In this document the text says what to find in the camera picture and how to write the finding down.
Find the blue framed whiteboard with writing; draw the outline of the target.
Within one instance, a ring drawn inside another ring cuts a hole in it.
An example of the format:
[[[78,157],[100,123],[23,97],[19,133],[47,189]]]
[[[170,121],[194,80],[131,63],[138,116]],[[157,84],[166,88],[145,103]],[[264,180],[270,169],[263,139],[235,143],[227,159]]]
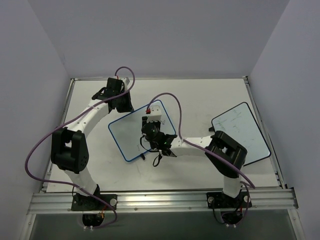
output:
[[[166,134],[176,134],[177,131],[162,101],[155,100],[150,106],[158,106],[161,110],[160,130]],[[150,144],[145,139],[140,144],[142,117],[147,115],[146,108],[147,106],[144,105],[108,125],[108,129],[126,162],[139,158],[141,154],[145,154],[151,149]]]

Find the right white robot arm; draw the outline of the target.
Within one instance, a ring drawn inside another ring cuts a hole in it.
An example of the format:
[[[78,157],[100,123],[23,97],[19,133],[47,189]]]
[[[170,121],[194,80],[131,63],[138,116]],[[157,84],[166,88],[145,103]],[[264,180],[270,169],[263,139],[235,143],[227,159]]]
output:
[[[204,137],[183,138],[176,134],[161,132],[161,122],[142,117],[142,136],[153,152],[161,157],[207,157],[223,175],[222,200],[227,206],[240,201],[241,175],[248,151],[223,131]]]

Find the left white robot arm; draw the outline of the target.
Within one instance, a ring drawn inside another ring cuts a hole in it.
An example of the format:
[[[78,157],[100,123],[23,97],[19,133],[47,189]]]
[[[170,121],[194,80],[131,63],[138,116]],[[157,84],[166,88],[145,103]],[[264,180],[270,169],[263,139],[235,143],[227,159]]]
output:
[[[118,113],[131,113],[134,108],[130,93],[104,102],[128,90],[129,78],[109,77],[107,84],[96,92],[80,118],[56,130],[51,138],[51,162],[68,175],[77,185],[76,192],[83,197],[83,204],[90,210],[100,206],[101,197],[97,194],[98,184],[93,180],[87,168],[89,150],[87,139],[99,121],[112,110]]]

